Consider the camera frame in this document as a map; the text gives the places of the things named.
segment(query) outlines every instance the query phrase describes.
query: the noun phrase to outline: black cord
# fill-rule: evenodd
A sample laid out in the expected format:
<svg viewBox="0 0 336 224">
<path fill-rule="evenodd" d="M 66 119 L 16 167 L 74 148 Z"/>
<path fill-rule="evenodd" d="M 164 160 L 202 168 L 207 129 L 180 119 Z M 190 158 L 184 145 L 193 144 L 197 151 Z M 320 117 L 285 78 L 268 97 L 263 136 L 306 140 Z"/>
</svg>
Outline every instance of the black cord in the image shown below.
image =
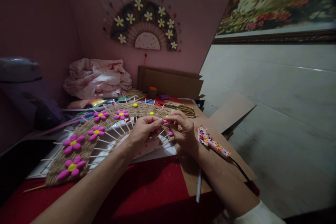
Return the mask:
<svg viewBox="0 0 336 224">
<path fill-rule="evenodd" d="M 234 162 L 234 163 L 237 165 L 238 169 L 241 171 L 241 173 L 242 173 L 242 174 L 244 175 L 244 177 L 247 179 L 247 182 L 250 182 L 250 179 L 249 179 L 248 176 L 245 174 L 245 172 L 244 172 L 243 169 L 240 167 L 240 165 L 239 165 L 236 161 L 234 161 L 234 160 L 232 159 L 232 157 L 229 156 L 229 159 L 231 159 L 232 162 Z"/>
</svg>

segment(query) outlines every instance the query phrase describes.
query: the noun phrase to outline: jute twine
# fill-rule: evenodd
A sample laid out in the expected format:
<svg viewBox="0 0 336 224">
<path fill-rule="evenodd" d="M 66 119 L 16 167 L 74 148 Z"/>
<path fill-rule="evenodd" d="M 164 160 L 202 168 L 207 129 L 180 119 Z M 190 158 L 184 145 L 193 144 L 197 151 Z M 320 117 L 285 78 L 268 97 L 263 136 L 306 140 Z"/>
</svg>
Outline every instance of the jute twine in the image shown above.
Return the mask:
<svg viewBox="0 0 336 224">
<path fill-rule="evenodd" d="M 95 148 L 96 144 L 99 142 L 97 139 L 94 141 L 90 141 L 90 136 L 88 135 L 88 131 L 92 130 L 93 126 L 98 125 L 98 127 L 105 127 L 105 131 L 107 131 L 112 125 L 114 125 L 116 122 L 119 122 L 120 119 L 116 120 L 114 119 L 114 116 L 117 114 L 118 110 L 126 110 L 126 112 L 129 114 L 129 117 L 142 117 L 142 116 L 149 116 L 151 112 L 154 112 L 154 116 L 159 117 L 159 118 L 165 118 L 168 113 L 162 109 L 159 109 L 158 107 L 154 106 L 153 104 L 145 104 L 145 103 L 137 103 L 138 106 L 137 107 L 133 107 L 133 103 L 124 103 L 124 104 L 119 104 L 116 106 L 112 106 L 109 107 L 108 109 L 106 109 L 105 111 L 110 113 L 110 115 L 106 118 L 106 120 L 102 120 L 100 119 L 99 122 L 95 122 L 94 118 L 90 119 L 88 122 L 79 125 L 75 130 L 75 134 L 77 135 L 77 137 L 84 135 L 85 136 L 85 140 L 83 140 L 81 142 L 81 148 L 79 150 L 75 150 L 73 149 L 71 153 L 65 155 L 63 153 L 64 150 L 61 151 L 61 153 L 56 157 L 56 159 L 53 161 L 53 164 L 47 174 L 47 179 L 45 182 L 45 186 L 46 187 L 51 187 L 51 186 L 56 186 L 59 184 L 63 184 L 69 181 L 73 181 L 73 180 L 77 180 L 79 178 L 82 178 L 86 175 L 86 173 L 89 170 L 88 164 L 89 164 L 89 160 L 90 160 L 90 156 L 92 155 L 92 152 L 94 151 L 93 148 Z M 128 126 L 130 127 L 130 129 L 132 130 L 132 125 L 130 122 L 128 122 Z M 166 133 L 169 133 L 169 130 L 163 126 L 163 128 L 165 129 Z M 111 151 L 113 151 L 113 149 L 115 148 L 115 146 L 117 145 L 117 143 L 127 134 L 129 134 L 130 132 L 126 132 L 123 133 L 120 129 L 118 129 L 119 133 L 121 134 L 121 136 L 119 138 L 117 138 L 115 136 L 115 138 L 117 138 L 117 141 L 114 145 L 114 147 L 111 149 Z M 72 161 L 75 159 L 75 157 L 77 156 L 81 156 L 82 160 L 86 161 L 85 166 L 79 168 L 80 173 L 77 177 L 72 177 L 70 174 L 62 179 L 62 180 L 58 180 L 57 177 L 60 174 L 60 172 L 64 171 L 65 169 L 67 169 L 64 165 L 65 161 L 71 159 Z"/>
</svg>

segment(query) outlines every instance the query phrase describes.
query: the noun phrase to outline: crumpled fabric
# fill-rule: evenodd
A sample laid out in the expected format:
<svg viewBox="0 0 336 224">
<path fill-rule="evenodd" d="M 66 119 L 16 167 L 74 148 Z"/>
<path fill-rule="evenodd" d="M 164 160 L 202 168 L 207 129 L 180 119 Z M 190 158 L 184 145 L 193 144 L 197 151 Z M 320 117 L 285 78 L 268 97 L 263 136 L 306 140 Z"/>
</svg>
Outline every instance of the crumpled fabric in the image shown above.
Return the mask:
<svg viewBox="0 0 336 224">
<path fill-rule="evenodd" d="M 123 69 L 123 61 L 83 58 L 69 66 L 70 76 L 64 90 L 80 99 L 103 99 L 127 96 L 132 89 L 131 75 Z"/>
</svg>

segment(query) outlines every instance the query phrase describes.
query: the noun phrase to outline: pink clay flower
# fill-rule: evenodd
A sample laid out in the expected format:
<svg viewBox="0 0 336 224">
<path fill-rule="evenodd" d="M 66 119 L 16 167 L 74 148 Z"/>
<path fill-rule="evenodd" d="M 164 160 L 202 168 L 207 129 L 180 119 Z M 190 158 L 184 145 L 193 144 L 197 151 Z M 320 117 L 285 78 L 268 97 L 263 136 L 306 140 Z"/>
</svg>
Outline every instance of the pink clay flower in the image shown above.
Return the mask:
<svg viewBox="0 0 336 224">
<path fill-rule="evenodd" d="M 81 144 L 80 142 L 82 142 L 85 139 L 85 136 L 79 136 L 77 138 L 76 135 L 72 135 L 70 137 L 70 140 L 66 140 L 62 143 L 63 146 L 68 146 L 65 150 L 64 150 L 64 154 L 69 154 L 70 152 L 72 152 L 73 149 L 80 149 L 81 148 Z"/>
<path fill-rule="evenodd" d="M 88 131 L 87 133 L 90 135 L 90 141 L 95 140 L 98 136 L 103 136 L 104 135 L 104 127 L 98 128 L 97 125 L 93 126 L 93 130 Z"/>
<path fill-rule="evenodd" d="M 95 116 L 94 121 L 98 122 L 100 119 L 105 120 L 106 117 L 110 115 L 110 113 L 105 112 L 105 110 L 103 110 L 101 112 L 96 112 L 93 115 Z"/>
<path fill-rule="evenodd" d="M 114 119 L 125 120 L 125 117 L 128 116 L 128 113 L 126 112 L 126 110 L 123 110 L 123 111 L 118 110 L 117 113 L 118 114 L 114 116 Z"/>
<path fill-rule="evenodd" d="M 86 163 L 85 161 L 81 161 L 81 160 L 82 160 L 82 157 L 77 156 L 77 157 L 75 157 L 75 159 L 73 161 L 71 159 L 65 161 L 64 165 L 67 169 L 62 171 L 58 175 L 57 179 L 58 180 L 64 179 L 65 177 L 67 177 L 69 175 L 69 173 L 71 173 L 72 177 L 78 176 L 78 174 L 79 174 L 79 169 L 78 168 L 81 168 Z"/>
</svg>

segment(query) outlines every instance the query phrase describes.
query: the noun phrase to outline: picture frame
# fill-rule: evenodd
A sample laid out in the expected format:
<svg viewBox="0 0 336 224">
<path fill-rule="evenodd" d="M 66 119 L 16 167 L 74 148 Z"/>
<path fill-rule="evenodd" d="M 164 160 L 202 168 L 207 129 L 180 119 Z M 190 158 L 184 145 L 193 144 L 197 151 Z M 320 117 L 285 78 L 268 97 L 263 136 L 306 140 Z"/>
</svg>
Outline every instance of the picture frame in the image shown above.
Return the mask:
<svg viewBox="0 0 336 224">
<path fill-rule="evenodd" d="M 335 0 L 229 0 L 213 44 L 336 41 Z"/>
</svg>

